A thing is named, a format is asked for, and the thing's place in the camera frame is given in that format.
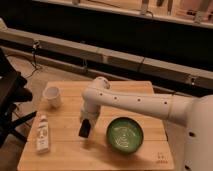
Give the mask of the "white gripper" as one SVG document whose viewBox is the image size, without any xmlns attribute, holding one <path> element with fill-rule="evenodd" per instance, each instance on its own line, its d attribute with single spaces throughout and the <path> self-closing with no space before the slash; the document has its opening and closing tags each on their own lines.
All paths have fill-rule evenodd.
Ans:
<svg viewBox="0 0 213 171">
<path fill-rule="evenodd" d="M 88 112 L 84 107 L 82 107 L 80 112 L 80 122 L 82 122 L 82 124 L 79 130 L 79 136 L 83 138 L 88 138 L 91 126 L 94 127 L 96 125 L 96 122 L 100 115 L 100 111 L 95 110 L 92 112 Z"/>
</svg>

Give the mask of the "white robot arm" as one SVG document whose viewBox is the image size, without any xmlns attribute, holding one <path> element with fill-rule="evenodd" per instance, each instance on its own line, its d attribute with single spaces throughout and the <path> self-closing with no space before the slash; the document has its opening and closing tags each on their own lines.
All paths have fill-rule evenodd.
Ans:
<svg viewBox="0 0 213 171">
<path fill-rule="evenodd" d="M 119 92 L 96 77 L 82 92 L 79 135 L 87 138 L 102 106 L 110 106 L 186 128 L 182 171 L 213 171 L 213 95 L 193 98 L 174 94 Z"/>
</svg>

